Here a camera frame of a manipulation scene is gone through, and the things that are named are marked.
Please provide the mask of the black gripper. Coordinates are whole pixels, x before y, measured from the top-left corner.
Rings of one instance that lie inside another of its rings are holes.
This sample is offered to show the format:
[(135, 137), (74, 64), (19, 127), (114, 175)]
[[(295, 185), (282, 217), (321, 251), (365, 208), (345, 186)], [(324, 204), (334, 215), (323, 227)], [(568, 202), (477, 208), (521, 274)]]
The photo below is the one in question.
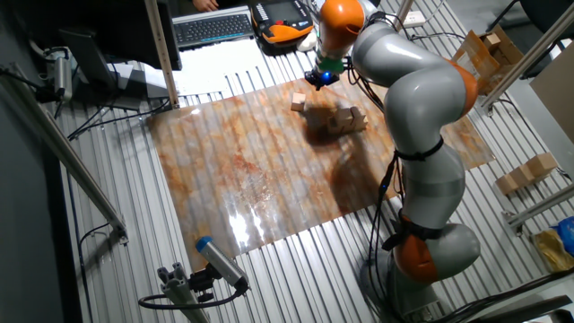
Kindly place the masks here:
[(318, 67), (314, 67), (311, 71), (307, 71), (304, 74), (304, 77), (309, 84), (316, 86), (317, 91), (322, 87), (331, 85), (340, 80), (339, 74), (329, 71), (321, 71)]

